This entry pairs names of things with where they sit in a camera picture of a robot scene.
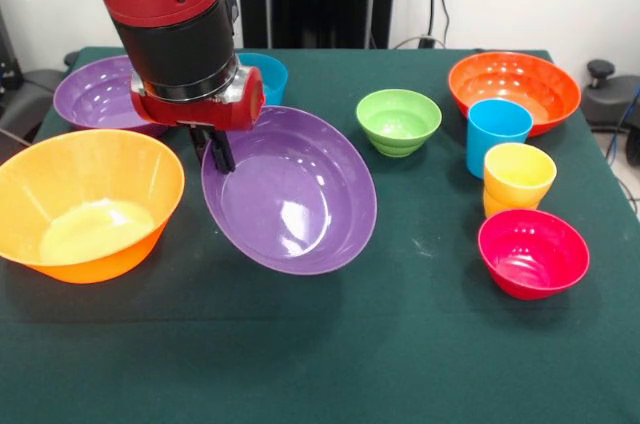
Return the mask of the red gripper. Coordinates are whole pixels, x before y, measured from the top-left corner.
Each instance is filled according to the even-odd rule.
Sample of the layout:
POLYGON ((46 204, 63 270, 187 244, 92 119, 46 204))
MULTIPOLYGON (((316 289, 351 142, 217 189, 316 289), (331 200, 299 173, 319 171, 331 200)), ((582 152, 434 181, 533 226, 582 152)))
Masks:
POLYGON ((188 131, 199 162, 203 161, 209 140, 207 126, 217 129, 211 131, 211 153, 217 170, 223 174, 235 170, 224 131, 251 130, 264 106, 261 72, 249 66, 240 66, 222 93, 192 101, 167 101, 152 96, 133 72, 130 96, 135 111, 145 121, 163 126, 190 125, 188 131))

